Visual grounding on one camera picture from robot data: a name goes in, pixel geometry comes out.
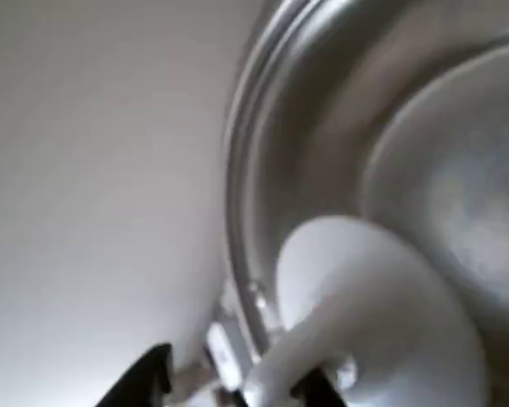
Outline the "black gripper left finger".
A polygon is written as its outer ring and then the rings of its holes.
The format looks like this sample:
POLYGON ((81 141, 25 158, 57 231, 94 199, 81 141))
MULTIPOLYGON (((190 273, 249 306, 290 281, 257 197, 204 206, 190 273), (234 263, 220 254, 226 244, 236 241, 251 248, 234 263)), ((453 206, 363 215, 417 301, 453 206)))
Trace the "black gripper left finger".
POLYGON ((162 406, 171 394, 172 367, 172 345, 154 345, 122 374, 97 407, 162 406))

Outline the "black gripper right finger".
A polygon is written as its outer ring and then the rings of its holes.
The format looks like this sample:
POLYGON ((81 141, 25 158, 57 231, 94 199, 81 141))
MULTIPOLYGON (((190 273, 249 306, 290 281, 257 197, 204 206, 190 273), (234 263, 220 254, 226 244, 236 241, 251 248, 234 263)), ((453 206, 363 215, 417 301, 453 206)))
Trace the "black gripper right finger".
POLYGON ((346 407, 322 370, 316 368, 291 388, 291 397, 305 407, 346 407))

